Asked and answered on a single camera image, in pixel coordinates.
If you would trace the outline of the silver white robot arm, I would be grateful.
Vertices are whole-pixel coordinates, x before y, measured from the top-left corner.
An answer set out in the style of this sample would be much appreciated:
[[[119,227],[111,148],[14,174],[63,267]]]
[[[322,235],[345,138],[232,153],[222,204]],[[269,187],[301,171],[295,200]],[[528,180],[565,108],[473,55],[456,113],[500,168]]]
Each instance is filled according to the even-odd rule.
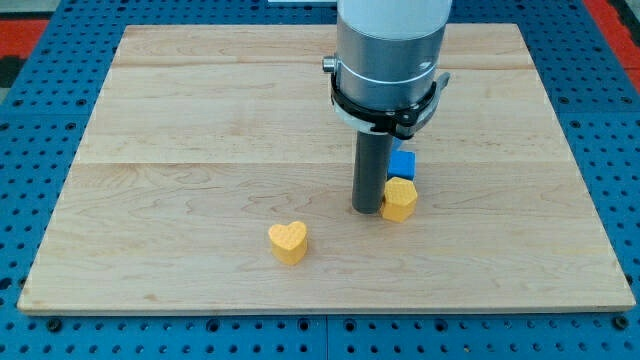
[[[337,3],[336,50],[323,70],[345,123],[401,140],[426,125],[449,81],[435,74],[451,8],[451,0]]]

